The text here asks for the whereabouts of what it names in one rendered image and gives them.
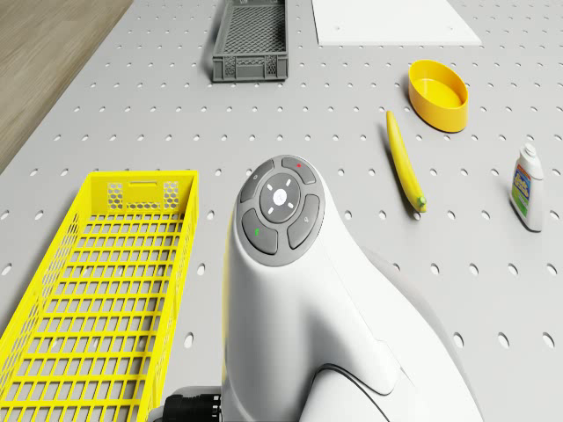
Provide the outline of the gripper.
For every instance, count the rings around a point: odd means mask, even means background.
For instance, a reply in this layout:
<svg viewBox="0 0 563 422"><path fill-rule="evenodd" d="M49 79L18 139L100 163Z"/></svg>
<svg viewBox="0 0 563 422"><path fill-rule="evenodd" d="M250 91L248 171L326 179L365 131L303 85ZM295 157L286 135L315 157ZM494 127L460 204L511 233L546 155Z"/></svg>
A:
<svg viewBox="0 0 563 422"><path fill-rule="evenodd" d="M223 422L221 398L220 386L183 387L151 410L146 422Z"/></svg>

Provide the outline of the yellow basket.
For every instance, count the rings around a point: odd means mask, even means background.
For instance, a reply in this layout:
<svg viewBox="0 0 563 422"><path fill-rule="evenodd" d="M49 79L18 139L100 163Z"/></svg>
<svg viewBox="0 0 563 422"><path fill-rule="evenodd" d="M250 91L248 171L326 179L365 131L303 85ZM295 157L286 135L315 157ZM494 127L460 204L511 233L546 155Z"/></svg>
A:
<svg viewBox="0 0 563 422"><path fill-rule="evenodd" d="M0 337L0 422L145 422L198 220L196 171L87 176Z"/></svg>

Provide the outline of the banana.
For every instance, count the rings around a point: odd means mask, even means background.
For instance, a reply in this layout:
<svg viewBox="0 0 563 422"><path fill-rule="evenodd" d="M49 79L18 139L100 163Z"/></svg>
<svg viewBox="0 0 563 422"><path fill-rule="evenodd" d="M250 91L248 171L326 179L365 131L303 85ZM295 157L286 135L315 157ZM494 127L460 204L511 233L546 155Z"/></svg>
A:
<svg viewBox="0 0 563 422"><path fill-rule="evenodd" d="M417 212L426 213L428 202L415 176L406 145L392 111L386 112L386 129L392 160L403 192Z"/></svg>

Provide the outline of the dark grey basket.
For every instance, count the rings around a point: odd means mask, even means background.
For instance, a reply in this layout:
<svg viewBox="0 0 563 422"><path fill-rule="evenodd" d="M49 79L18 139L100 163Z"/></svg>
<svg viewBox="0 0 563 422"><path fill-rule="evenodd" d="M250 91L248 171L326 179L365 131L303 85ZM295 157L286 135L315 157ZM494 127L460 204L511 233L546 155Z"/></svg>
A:
<svg viewBox="0 0 563 422"><path fill-rule="evenodd" d="M212 80L283 81L289 73L286 0L226 0Z"/></svg>

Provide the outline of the yellow bowl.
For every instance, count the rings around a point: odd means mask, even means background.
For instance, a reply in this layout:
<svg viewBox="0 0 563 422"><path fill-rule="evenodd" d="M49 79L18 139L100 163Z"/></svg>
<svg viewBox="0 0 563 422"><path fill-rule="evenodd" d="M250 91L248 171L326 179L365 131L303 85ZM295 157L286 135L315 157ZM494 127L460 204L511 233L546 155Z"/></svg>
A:
<svg viewBox="0 0 563 422"><path fill-rule="evenodd" d="M454 70L440 62L418 60L410 65L408 97L414 111L436 129L456 133L467 125L467 86Z"/></svg>

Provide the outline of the small white bottle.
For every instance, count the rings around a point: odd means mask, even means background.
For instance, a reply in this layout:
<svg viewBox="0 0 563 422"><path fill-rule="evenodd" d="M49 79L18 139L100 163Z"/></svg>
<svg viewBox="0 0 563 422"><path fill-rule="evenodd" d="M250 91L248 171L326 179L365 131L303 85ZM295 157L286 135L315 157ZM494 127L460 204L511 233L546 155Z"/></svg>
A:
<svg viewBox="0 0 563 422"><path fill-rule="evenodd" d="M540 232L544 225L545 175L535 147L519 149L512 177L510 201L527 229Z"/></svg>

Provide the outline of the white board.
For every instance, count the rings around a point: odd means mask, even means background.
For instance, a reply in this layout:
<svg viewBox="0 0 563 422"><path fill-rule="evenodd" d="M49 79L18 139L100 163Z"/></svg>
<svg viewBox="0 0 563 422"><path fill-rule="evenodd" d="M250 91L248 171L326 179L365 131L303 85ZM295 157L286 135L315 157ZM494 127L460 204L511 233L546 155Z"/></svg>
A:
<svg viewBox="0 0 563 422"><path fill-rule="evenodd" d="M449 0L312 0L321 46L479 46Z"/></svg>

